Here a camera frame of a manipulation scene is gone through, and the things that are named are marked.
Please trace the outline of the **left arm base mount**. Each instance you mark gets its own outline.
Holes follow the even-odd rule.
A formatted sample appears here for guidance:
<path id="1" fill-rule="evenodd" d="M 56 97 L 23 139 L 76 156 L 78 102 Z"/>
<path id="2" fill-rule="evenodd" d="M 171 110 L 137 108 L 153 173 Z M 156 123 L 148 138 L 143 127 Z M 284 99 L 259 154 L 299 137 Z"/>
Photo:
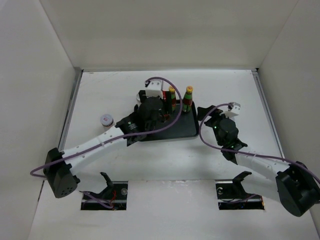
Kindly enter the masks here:
<path id="1" fill-rule="evenodd" d="M 100 172 L 105 186 L 96 193 L 85 191 L 82 194 L 82 211 L 125 211 L 127 209 L 128 181 L 112 181 L 105 172 Z"/>

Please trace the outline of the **white jar red label lid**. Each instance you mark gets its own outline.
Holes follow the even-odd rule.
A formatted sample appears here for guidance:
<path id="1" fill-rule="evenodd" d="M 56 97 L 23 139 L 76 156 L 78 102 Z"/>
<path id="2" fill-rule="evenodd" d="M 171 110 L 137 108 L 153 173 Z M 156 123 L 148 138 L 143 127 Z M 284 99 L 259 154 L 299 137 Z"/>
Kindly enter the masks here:
<path id="1" fill-rule="evenodd" d="M 114 118 L 110 114 L 103 114 L 100 117 L 100 123 L 104 129 L 109 129 L 114 125 Z"/>

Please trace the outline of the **yellow cap sauce bottle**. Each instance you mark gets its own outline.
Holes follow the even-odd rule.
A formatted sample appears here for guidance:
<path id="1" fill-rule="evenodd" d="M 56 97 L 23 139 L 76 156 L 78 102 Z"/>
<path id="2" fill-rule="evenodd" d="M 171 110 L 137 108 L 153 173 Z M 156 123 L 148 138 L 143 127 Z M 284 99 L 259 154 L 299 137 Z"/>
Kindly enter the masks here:
<path id="1" fill-rule="evenodd" d="M 182 100 L 182 111 L 184 113 L 188 113 L 192 109 L 193 90 L 193 87 L 190 85 L 186 87 L 186 91 Z"/>
<path id="2" fill-rule="evenodd" d="M 172 85 L 168 87 L 168 90 L 170 93 L 171 110 L 174 112 L 176 110 L 176 90 Z"/>

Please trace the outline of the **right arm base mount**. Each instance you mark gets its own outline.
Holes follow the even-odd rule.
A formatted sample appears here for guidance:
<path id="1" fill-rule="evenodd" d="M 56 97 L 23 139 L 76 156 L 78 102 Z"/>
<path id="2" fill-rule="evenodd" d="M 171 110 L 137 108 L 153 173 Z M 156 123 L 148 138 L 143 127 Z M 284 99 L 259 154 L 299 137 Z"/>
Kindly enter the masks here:
<path id="1" fill-rule="evenodd" d="M 249 171 L 238 174 L 233 179 L 215 182 L 217 205 L 221 211 L 231 210 L 264 210 L 262 196 L 245 192 L 242 181 L 251 175 Z"/>

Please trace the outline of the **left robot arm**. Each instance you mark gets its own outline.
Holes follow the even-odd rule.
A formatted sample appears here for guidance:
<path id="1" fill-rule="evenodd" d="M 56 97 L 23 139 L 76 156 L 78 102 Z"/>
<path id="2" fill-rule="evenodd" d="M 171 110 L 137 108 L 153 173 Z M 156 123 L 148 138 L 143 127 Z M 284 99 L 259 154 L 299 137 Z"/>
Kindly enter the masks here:
<path id="1" fill-rule="evenodd" d="M 56 147 L 46 156 L 43 173 L 56 198 L 63 198 L 77 189 L 77 174 L 105 154 L 129 147 L 147 137 L 165 114 L 163 97 L 139 92 L 141 103 L 134 111 L 97 137 L 76 147 L 59 151 Z"/>

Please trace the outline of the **silver lid white jar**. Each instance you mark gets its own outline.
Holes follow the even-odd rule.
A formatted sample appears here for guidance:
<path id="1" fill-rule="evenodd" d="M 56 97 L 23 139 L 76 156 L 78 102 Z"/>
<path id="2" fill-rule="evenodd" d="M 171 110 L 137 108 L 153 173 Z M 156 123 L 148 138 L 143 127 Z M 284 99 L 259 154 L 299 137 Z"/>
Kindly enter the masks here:
<path id="1" fill-rule="evenodd" d="M 140 95 L 139 95 L 139 93 L 136 94 L 136 101 L 137 101 L 137 104 L 138 104 L 138 105 L 141 104 L 141 100 L 140 100 Z"/>

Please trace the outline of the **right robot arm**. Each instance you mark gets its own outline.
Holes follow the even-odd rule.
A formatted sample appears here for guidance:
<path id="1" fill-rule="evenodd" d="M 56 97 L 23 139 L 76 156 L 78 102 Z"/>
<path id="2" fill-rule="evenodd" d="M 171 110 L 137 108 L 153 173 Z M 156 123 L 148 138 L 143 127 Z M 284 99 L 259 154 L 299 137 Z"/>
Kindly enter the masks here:
<path id="1" fill-rule="evenodd" d="M 263 155 L 242 142 L 234 118 L 240 114 L 241 106 L 236 102 L 197 108 L 200 126 L 213 130 L 217 146 L 205 140 L 208 147 L 219 150 L 223 157 L 237 165 L 246 167 L 232 179 L 232 192 L 238 198 L 256 194 L 275 200 L 293 216 L 301 217 L 320 202 L 320 179 L 298 161 L 282 157 Z"/>

